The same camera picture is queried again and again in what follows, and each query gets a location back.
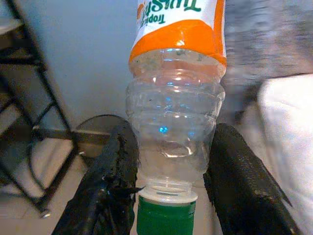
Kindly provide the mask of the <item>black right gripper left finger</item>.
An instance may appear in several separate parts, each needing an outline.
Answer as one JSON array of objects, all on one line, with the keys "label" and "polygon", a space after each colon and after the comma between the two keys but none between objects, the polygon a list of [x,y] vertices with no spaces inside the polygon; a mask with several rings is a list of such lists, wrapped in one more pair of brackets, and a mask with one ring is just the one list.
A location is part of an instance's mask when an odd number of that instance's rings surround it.
[{"label": "black right gripper left finger", "polygon": [[110,133],[68,201],[54,235],[128,235],[134,224],[138,142],[129,124]]}]

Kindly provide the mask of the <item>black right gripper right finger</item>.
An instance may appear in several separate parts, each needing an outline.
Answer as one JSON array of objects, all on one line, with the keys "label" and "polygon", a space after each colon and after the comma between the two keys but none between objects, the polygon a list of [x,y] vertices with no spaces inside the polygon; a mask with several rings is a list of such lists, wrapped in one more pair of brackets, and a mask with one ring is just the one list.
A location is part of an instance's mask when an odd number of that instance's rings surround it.
[{"label": "black right gripper right finger", "polygon": [[203,179],[224,235],[301,234],[290,200],[233,126],[216,126]]}]

